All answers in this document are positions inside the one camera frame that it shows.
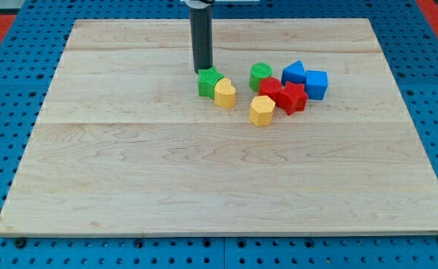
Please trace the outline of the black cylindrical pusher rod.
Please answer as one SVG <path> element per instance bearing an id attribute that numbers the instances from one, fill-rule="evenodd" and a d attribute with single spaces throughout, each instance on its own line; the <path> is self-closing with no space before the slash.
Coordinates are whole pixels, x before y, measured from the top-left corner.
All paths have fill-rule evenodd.
<path id="1" fill-rule="evenodd" d="M 212 3 L 213 1 L 190 0 L 189 19 L 194 71 L 209 69 L 212 56 Z"/>

